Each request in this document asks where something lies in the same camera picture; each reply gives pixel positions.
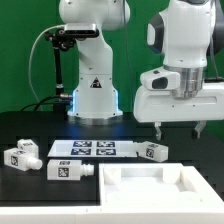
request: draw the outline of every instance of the green background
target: green background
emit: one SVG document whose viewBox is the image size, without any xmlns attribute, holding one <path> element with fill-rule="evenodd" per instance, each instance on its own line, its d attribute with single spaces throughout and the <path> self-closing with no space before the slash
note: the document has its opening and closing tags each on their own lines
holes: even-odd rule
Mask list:
<svg viewBox="0 0 224 224">
<path fill-rule="evenodd" d="M 164 10 L 169 0 L 127 0 L 131 18 L 127 26 L 128 55 L 124 30 L 104 32 L 113 48 L 113 83 L 119 91 L 119 107 L 132 111 L 129 74 L 133 80 L 133 95 L 140 86 L 140 74 L 162 65 L 163 57 L 146 45 L 147 24 L 157 12 Z M 1 0 L 0 7 L 0 112 L 17 111 L 35 103 L 28 84 L 28 62 L 32 45 L 46 28 L 62 24 L 58 13 L 59 0 Z M 216 55 L 219 73 L 223 76 L 224 51 Z M 78 81 L 77 49 L 62 53 L 65 92 L 72 93 Z M 214 74 L 208 59 L 208 74 Z M 40 99 L 55 94 L 55 67 L 51 43 L 41 39 L 33 63 L 32 80 Z M 223 121 L 209 122 L 207 129 L 224 140 Z"/>
</svg>

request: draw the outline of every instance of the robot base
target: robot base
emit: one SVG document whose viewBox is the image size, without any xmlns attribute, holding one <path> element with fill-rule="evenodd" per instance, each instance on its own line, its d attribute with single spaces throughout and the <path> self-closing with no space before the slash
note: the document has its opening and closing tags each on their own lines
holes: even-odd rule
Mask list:
<svg viewBox="0 0 224 224">
<path fill-rule="evenodd" d="M 123 115 L 109 117 L 109 118 L 83 118 L 78 116 L 68 115 L 68 121 L 72 123 L 84 124 L 84 125 L 110 125 L 119 123 L 122 121 Z"/>
</svg>

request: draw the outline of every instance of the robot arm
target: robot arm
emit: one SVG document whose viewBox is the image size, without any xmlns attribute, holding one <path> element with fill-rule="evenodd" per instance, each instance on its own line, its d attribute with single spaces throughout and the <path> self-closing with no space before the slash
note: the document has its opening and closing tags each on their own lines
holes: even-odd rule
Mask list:
<svg viewBox="0 0 224 224">
<path fill-rule="evenodd" d="M 207 120 L 224 119 L 224 84 L 204 83 L 208 47 L 214 33 L 221 34 L 216 26 L 218 3 L 170 0 L 148 25 L 150 48 L 165 58 L 163 67 L 141 75 L 134 115 L 139 122 L 155 122 L 157 133 L 161 122 L 198 121 L 199 137 Z M 218 39 L 214 43 L 216 51 L 223 47 Z"/>
<path fill-rule="evenodd" d="M 123 0 L 61 0 L 59 12 L 67 24 L 65 32 L 84 34 L 76 39 L 79 84 L 73 92 L 73 108 L 68 112 L 70 120 L 106 124 L 119 119 L 122 112 L 118 109 L 118 93 L 112 84 L 113 52 L 102 30 L 126 25 L 124 21 L 130 17 L 128 4 Z M 97 37 L 85 38 L 85 33 L 95 35 L 96 32 Z"/>
</svg>

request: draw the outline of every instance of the black table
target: black table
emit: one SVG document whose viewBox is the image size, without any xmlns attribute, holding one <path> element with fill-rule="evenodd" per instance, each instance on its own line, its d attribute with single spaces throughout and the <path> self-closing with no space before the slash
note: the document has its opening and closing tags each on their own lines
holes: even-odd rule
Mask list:
<svg viewBox="0 0 224 224">
<path fill-rule="evenodd" d="M 193 165 L 224 200 L 224 143 L 203 131 L 199 140 L 191 137 L 195 123 L 166 123 L 165 139 L 158 142 L 152 124 L 139 124 L 131 113 L 120 123 L 85 126 L 70 123 L 52 112 L 5 112 L 0 114 L 0 206 L 98 205 L 98 164 L 152 163 L 143 158 L 84 158 L 95 165 L 95 175 L 81 181 L 47 181 L 47 154 L 54 140 L 151 141 L 169 146 L 169 163 Z M 32 139 L 38 146 L 43 168 L 23 172 L 4 166 L 3 152 L 20 139 Z"/>
</svg>

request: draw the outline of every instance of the triangle sticker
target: triangle sticker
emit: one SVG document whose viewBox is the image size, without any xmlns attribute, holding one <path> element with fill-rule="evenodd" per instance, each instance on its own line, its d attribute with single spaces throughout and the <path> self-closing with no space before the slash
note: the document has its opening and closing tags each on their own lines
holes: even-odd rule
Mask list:
<svg viewBox="0 0 224 224">
<path fill-rule="evenodd" d="M 90 86 L 90 88 L 102 88 L 100 81 L 98 80 L 98 78 L 96 77 L 95 80 L 93 81 L 92 85 Z"/>
</svg>

